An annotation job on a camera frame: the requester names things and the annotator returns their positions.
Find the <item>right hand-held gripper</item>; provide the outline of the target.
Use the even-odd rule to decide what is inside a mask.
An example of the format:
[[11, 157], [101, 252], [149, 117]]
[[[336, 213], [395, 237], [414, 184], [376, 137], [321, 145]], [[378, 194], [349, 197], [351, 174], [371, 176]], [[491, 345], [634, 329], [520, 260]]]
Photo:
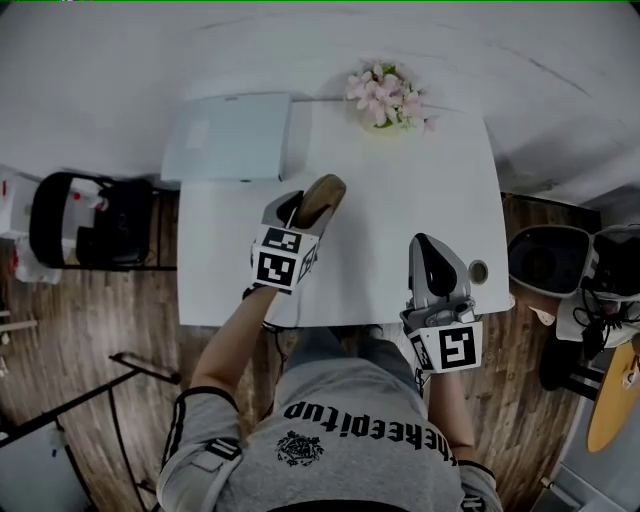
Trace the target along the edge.
[[461, 258], [444, 242], [418, 233], [409, 247], [409, 281], [412, 307], [421, 309], [406, 309], [400, 318], [420, 368], [449, 373], [479, 367], [483, 327], [475, 302], [464, 298], [434, 305], [440, 298], [470, 295]]

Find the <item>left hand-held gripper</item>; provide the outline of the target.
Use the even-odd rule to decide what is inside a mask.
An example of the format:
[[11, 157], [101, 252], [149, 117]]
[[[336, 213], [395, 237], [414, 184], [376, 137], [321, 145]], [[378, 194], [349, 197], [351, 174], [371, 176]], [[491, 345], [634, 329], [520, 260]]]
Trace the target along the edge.
[[265, 207], [252, 245], [254, 286], [268, 286], [291, 294], [313, 268], [320, 240], [333, 212], [323, 211], [311, 231], [290, 229], [288, 227], [302, 200], [302, 190], [292, 191]]

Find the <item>brown oval object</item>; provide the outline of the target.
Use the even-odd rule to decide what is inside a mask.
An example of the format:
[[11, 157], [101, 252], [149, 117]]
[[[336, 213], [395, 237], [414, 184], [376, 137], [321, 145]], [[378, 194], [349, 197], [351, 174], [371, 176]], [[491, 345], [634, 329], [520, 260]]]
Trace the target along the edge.
[[310, 229], [326, 211], [334, 213], [347, 191], [344, 181], [334, 174], [327, 174], [316, 180], [303, 194], [291, 226]]

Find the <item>person's right forearm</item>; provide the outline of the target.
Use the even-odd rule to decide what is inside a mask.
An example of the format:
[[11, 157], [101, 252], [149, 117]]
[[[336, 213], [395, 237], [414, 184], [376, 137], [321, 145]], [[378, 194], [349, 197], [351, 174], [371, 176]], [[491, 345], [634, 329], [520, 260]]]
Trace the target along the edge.
[[458, 460], [476, 461], [474, 428], [459, 373], [431, 377], [428, 418]]

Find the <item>person's left forearm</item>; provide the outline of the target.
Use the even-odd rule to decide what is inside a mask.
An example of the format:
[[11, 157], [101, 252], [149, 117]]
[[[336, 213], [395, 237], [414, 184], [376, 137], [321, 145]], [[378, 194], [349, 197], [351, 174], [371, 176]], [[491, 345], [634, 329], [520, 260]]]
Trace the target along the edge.
[[231, 395], [250, 362], [262, 323], [277, 294], [271, 287], [250, 293], [202, 352], [190, 387], [215, 387]]

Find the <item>white flat box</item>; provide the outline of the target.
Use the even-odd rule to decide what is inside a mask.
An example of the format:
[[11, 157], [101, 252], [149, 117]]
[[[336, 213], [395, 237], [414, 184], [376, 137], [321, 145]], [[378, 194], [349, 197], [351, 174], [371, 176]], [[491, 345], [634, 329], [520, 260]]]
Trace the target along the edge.
[[161, 178], [179, 183], [278, 180], [290, 110], [286, 93], [183, 103], [164, 149]]

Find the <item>person's blue jeans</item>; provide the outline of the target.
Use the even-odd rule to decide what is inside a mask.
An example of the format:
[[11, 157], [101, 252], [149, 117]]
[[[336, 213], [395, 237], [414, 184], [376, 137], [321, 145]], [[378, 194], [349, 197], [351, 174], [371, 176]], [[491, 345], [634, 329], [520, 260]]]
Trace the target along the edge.
[[369, 363], [418, 390], [414, 371], [399, 348], [389, 340], [376, 337], [376, 324], [341, 327], [304, 328], [294, 349], [288, 356], [284, 372], [304, 364], [325, 360], [347, 360]]

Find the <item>pink flowers in pot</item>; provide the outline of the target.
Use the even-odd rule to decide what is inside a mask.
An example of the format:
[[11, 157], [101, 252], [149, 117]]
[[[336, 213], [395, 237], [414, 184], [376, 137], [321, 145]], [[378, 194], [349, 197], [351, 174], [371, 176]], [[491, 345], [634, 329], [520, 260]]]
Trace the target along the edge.
[[346, 79], [345, 99], [355, 106], [363, 128], [375, 135], [433, 130], [439, 115], [426, 96], [427, 91], [396, 62], [366, 61]]

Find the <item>black folding chair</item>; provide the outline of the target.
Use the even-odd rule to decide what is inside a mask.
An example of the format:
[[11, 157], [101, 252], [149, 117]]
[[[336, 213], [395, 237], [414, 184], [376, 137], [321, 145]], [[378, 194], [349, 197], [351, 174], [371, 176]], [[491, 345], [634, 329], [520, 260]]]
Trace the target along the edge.
[[[68, 263], [63, 250], [63, 224], [67, 197], [75, 180], [98, 186], [93, 225], [76, 232], [75, 263]], [[177, 199], [177, 190], [155, 187], [144, 178], [118, 180], [73, 171], [58, 171], [36, 189], [29, 225], [30, 248], [39, 263], [56, 270], [109, 272], [175, 271], [163, 265], [161, 254], [148, 266], [151, 252], [153, 207], [166, 198]]]

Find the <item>person's grey shirt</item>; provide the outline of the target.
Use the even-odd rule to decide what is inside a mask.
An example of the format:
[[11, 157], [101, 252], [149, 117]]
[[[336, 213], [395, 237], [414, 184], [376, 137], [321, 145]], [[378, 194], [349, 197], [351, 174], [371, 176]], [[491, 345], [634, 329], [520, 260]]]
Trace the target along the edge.
[[287, 371], [249, 435], [228, 392], [185, 391], [157, 493], [164, 512], [502, 512], [492, 472], [455, 455], [420, 396], [356, 358]]

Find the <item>round yellow table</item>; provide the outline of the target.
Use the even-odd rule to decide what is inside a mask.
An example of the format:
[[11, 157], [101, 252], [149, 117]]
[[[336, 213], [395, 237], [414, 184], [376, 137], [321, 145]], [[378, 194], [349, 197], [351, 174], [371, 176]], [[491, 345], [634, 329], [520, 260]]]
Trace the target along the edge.
[[640, 356], [631, 342], [619, 345], [594, 402], [587, 432], [587, 449], [602, 450], [616, 436], [640, 397]]

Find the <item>black metal stand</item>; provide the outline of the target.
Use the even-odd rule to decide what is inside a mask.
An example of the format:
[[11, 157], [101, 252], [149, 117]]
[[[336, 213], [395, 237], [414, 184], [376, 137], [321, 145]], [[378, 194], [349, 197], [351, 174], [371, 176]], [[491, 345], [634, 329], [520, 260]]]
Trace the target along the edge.
[[181, 374], [170, 367], [162, 367], [158, 365], [154, 365], [152, 362], [145, 360], [140, 355], [135, 354], [133, 352], [119, 352], [109, 356], [109, 360], [121, 365], [128, 369], [128, 372], [118, 376], [114, 379], [109, 380], [105, 384], [99, 385], [94, 389], [70, 400], [62, 405], [55, 407], [49, 411], [46, 411], [39, 416], [21, 424], [16, 427], [12, 427], [5, 438], [0, 440], [0, 448], [4, 448], [18, 440], [32, 434], [33, 432], [46, 427], [47, 425], [53, 423], [56, 429], [63, 433], [64, 428], [62, 427], [59, 417], [63, 414], [68, 413], [69, 411], [79, 407], [80, 405], [92, 400], [95, 397], [98, 397], [102, 394], [107, 394], [108, 402], [109, 402], [109, 411], [111, 415], [111, 423], [114, 428], [114, 432], [116, 435], [116, 440], [118, 443], [118, 448], [120, 451], [120, 455], [124, 462], [126, 468], [126, 474], [128, 476], [129, 483], [132, 486], [133, 492], [136, 496], [139, 508], [141, 512], [159, 512], [160, 505], [158, 502], [148, 510], [144, 499], [140, 493], [141, 490], [155, 496], [156, 493], [151, 489], [150, 484], [147, 480], [137, 481], [135, 474], [133, 472], [131, 462], [127, 453], [127, 449], [124, 443], [124, 439], [122, 436], [120, 421], [118, 417], [118, 410], [115, 401], [115, 392], [114, 389], [123, 384], [124, 382], [138, 376], [138, 375], [146, 375], [150, 378], [158, 380], [160, 382], [165, 382], [171, 384], [173, 386], [178, 386], [181, 384], [182, 377]]

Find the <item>white plastic bag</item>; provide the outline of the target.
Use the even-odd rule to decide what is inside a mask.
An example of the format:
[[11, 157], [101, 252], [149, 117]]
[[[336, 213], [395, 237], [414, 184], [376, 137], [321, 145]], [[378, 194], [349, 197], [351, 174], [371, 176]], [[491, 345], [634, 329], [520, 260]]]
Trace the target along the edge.
[[0, 241], [13, 243], [11, 266], [25, 283], [50, 282], [52, 274], [35, 257], [29, 243], [32, 203], [38, 182], [0, 166]]

